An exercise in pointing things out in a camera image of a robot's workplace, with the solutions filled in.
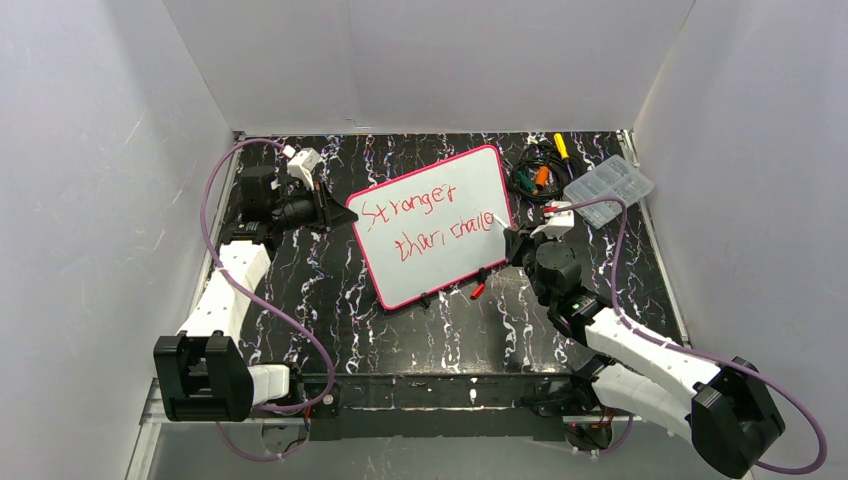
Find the red marker cap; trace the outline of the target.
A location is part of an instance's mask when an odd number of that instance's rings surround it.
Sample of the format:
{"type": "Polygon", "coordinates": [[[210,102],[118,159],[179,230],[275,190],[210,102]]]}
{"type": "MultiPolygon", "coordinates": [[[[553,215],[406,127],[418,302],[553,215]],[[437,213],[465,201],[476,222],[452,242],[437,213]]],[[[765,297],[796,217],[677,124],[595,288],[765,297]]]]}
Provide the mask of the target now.
{"type": "Polygon", "coordinates": [[[483,292],[485,291],[485,288],[486,288],[486,285],[483,282],[479,283],[476,286],[476,288],[472,291],[472,293],[470,295],[470,299],[471,300],[478,299],[483,294],[483,292]]]}

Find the pink framed whiteboard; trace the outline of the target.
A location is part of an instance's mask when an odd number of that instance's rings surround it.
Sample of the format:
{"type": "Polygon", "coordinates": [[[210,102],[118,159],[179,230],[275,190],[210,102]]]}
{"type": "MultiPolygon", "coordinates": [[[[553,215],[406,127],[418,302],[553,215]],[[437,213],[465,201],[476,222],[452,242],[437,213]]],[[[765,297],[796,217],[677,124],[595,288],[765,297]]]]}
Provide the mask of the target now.
{"type": "Polygon", "coordinates": [[[512,212],[498,149],[483,145],[352,194],[346,206],[377,298],[395,310],[505,261],[512,212]]]}

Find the red white marker pen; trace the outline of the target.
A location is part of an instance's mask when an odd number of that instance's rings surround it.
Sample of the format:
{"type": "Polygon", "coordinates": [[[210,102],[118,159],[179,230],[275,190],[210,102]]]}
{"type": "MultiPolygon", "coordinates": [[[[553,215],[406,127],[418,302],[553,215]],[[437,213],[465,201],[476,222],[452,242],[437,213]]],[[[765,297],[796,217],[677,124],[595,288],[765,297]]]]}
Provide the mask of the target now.
{"type": "Polygon", "coordinates": [[[493,213],[492,217],[498,223],[498,225],[500,225],[504,230],[511,228],[511,226],[505,220],[503,220],[501,217],[499,217],[497,214],[493,213]]]}

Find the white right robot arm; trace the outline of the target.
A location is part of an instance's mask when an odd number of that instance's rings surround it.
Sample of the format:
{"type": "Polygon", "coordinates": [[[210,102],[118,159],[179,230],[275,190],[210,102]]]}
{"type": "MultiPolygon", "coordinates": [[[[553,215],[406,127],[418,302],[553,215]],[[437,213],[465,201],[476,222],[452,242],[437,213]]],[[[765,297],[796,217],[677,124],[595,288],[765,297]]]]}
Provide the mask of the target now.
{"type": "Polygon", "coordinates": [[[573,403],[636,414],[688,442],[720,474],[744,477],[786,425],[756,367],[735,357],[720,366],[616,315],[587,289],[573,250],[527,229],[504,232],[507,262],[528,277],[563,336],[593,351],[571,381],[573,403]]]}

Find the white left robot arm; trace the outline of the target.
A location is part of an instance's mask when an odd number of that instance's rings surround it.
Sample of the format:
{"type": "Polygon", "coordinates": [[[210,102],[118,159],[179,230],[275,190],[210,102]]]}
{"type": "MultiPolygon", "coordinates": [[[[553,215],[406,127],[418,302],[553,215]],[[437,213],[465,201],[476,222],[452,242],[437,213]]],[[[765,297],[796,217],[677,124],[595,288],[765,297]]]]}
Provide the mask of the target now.
{"type": "Polygon", "coordinates": [[[297,387],[290,365],[249,365],[238,343],[283,234],[301,227],[329,232],[357,219],[323,181],[296,176],[282,183],[271,166],[243,170],[240,213],[222,232],[215,271],[177,333],[154,346],[169,420],[240,422],[255,410],[297,412],[319,402],[317,391],[297,387]]]}

